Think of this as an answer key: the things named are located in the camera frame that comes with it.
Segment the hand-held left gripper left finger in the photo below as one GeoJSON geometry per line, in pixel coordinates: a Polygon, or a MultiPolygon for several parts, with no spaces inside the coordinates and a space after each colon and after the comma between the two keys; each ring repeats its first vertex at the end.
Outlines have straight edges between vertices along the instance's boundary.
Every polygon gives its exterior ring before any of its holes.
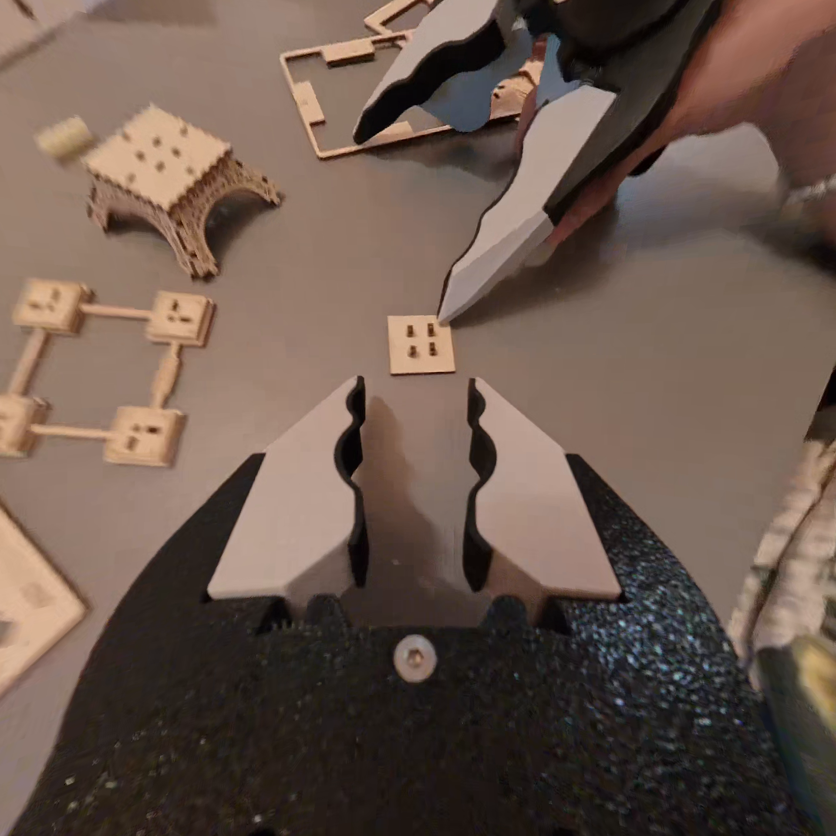
{"type": "Polygon", "coordinates": [[[316,596],[365,586],[370,544],[354,481],[365,417],[355,375],[265,448],[207,586],[212,600],[277,597],[298,619],[316,596]]]}

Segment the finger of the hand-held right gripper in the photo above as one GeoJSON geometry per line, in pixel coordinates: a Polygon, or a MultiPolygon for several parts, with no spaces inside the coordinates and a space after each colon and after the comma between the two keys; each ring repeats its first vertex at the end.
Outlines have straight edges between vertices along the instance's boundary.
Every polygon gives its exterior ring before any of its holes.
{"type": "Polygon", "coordinates": [[[456,132],[481,129],[494,90],[522,69],[533,49],[515,2],[437,3],[364,105],[354,142],[369,142],[415,107],[456,132]]]}
{"type": "Polygon", "coordinates": [[[544,104],[528,125],[505,192],[480,218],[465,254],[451,267],[437,319],[448,324],[516,272],[555,226],[546,204],[617,99],[583,85],[544,104]]]}

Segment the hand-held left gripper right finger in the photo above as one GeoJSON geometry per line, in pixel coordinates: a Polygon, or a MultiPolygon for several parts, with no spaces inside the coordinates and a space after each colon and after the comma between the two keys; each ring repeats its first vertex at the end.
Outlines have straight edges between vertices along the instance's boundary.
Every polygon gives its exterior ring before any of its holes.
{"type": "Polygon", "coordinates": [[[532,625],[554,600],[617,602],[622,587],[565,450],[481,378],[468,382],[466,421],[470,590],[517,599],[532,625]]]}

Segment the small slotted wooden square plate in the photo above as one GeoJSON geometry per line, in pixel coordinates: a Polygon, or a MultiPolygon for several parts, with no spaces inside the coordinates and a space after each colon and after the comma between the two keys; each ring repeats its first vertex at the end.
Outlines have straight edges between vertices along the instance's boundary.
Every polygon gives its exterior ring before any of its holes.
{"type": "Polygon", "coordinates": [[[388,316],[392,375],[448,374],[455,371],[452,328],[434,315],[388,316]]]}

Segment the person's right hand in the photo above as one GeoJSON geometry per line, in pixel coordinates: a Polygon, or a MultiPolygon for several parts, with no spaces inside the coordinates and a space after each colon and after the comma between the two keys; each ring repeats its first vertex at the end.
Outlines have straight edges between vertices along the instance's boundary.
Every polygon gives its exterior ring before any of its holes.
{"type": "Polygon", "coordinates": [[[659,128],[584,188],[546,251],[611,203],[645,159],[687,136],[751,124],[791,190],[833,176],[834,21],[834,1],[725,2],[659,128]]]}

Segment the numbered wooden parts sheet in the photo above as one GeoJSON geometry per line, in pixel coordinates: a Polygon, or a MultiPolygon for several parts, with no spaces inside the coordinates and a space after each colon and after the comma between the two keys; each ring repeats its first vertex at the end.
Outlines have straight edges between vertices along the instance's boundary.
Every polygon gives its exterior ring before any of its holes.
{"type": "Polygon", "coordinates": [[[389,1],[364,19],[364,26],[373,34],[387,36],[394,34],[391,24],[414,7],[432,8],[435,1],[389,1]]]}

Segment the pale textured cloth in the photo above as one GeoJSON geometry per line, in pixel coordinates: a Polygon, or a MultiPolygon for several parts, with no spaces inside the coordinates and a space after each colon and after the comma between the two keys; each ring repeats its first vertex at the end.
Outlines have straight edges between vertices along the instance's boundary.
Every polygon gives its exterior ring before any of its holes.
{"type": "Polygon", "coordinates": [[[741,661],[817,634],[834,603],[834,398],[820,409],[747,570],[726,632],[741,661]]]}

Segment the wooden sheet with curved parts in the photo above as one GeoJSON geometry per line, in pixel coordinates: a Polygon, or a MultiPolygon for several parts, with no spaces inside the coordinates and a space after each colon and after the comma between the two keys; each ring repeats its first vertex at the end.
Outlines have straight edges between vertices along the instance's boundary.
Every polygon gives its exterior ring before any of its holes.
{"type": "Polygon", "coordinates": [[[87,615],[88,607],[1,508],[1,695],[87,615]]]}

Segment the wooden arched tower base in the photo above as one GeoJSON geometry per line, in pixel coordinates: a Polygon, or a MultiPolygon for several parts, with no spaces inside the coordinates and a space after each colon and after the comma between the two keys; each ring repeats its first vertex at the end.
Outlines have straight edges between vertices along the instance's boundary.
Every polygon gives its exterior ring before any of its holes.
{"type": "Polygon", "coordinates": [[[90,177],[89,219],[104,232],[113,218],[146,222],[193,279],[219,272],[206,241],[216,204],[239,192],[273,206],[283,200],[229,143],[153,104],[85,155],[82,166],[90,177]]]}

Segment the dark green object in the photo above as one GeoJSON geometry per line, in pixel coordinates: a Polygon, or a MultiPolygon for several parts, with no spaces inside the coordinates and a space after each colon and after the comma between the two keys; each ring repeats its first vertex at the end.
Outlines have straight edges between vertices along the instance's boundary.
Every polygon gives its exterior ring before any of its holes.
{"type": "Polygon", "coordinates": [[[835,834],[834,643],[800,635],[756,667],[789,787],[810,834],[835,834]]]}

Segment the pale wax cylinder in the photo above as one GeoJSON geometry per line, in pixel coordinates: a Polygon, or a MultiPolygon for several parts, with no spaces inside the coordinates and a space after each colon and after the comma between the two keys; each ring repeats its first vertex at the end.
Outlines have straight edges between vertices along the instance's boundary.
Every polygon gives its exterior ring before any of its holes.
{"type": "Polygon", "coordinates": [[[66,162],[81,156],[95,144],[95,136],[78,115],[43,128],[34,135],[37,149],[50,158],[66,162]]]}

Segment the empty wooden sheet frame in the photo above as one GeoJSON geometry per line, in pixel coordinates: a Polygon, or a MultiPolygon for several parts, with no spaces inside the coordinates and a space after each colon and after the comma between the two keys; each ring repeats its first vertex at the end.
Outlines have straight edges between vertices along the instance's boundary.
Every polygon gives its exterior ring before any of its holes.
{"type": "MultiPolygon", "coordinates": [[[[312,82],[308,80],[296,81],[292,76],[291,63],[316,57],[322,59],[328,68],[368,64],[373,62],[378,53],[385,49],[404,47],[411,40],[412,34],[413,32],[410,29],[401,30],[280,54],[279,62],[288,89],[293,97],[310,145],[319,160],[333,160],[454,132],[453,128],[444,123],[419,130],[415,128],[410,120],[404,118],[380,132],[370,141],[362,144],[352,143],[325,150],[319,145],[315,136],[315,127],[324,125],[326,117],[312,82]]],[[[504,79],[492,92],[490,117],[486,126],[517,121],[526,97],[540,81],[542,70],[543,59],[541,57],[529,57],[514,76],[504,79]]]]}

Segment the wooden four-pad square frame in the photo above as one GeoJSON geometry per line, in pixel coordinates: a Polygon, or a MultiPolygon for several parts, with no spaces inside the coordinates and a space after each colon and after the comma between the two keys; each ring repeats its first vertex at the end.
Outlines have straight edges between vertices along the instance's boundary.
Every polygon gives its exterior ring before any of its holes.
{"type": "Polygon", "coordinates": [[[1,395],[2,458],[24,458],[46,438],[101,442],[104,460],[114,465],[172,466],[185,428],[185,415],[168,406],[179,381],[185,349],[203,349],[216,314],[214,301],[193,293],[160,291],[149,309],[105,305],[81,284],[41,278],[26,280],[13,310],[13,323],[27,333],[23,352],[1,395]],[[54,337],[80,335],[88,319],[141,322],[145,338],[165,347],[147,405],[123,405],[108,428],[47,423],[50,406],[31,392],[37,367],[54,337]]]}

